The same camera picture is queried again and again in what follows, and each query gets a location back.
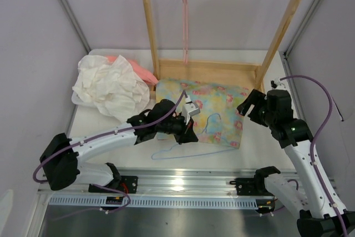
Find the blue wire hanger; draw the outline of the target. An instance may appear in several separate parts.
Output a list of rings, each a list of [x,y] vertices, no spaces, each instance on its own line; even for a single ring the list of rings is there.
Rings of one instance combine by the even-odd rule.
[[[187,159],[187,158],[197,158],[209,155],[222,154],[227,152],[236,151],[236,147],[201,147],[198,145],[178,145],[174,144],[170,148],[162,149],[150,156],[153,161],[163,161],[163,160],[174,160],[174,159]]]

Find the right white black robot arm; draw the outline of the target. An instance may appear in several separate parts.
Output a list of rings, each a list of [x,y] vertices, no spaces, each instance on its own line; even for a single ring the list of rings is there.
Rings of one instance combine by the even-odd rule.
[[[301,193],[271,166],[255,171],[251,191],[270,193],[280,200],[297,219],[300,236],[348,236],[354,230],[354,212],[346,208],[329,181],[307,123],[294,118],[289,92],[273,89],[264,94],[254,89],[237,111],[271,131],[304,189]]]

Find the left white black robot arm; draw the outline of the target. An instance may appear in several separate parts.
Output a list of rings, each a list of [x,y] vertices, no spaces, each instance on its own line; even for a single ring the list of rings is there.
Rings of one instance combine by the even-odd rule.
[[[58,134],[40,158],[46,183],[53,191],[73,184],[87,184],[91,193],[113,193],[117,190],[127,193],[128,184],[113,163],[93,164],[88,162],[89,159],[150,141],[157,133],[173,135],[179,145],[197,142],[192,118],[199,113],[198,105],[189,99],[180,113],[176,113],[174,102],[163,99],[152,109],[144,110],[106,133],[78,139]]]

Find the floral yellow skirt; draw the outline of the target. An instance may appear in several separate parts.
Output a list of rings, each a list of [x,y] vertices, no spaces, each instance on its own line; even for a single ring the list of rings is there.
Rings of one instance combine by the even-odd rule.
[[[156,86],[156,100],[175,102],[183,90],[200,108],[200,113],[193,117],[199,141],[238,149],[244,118],[239,115],[237,106],[249,95],[249,90],[237,85],[162,79]]]

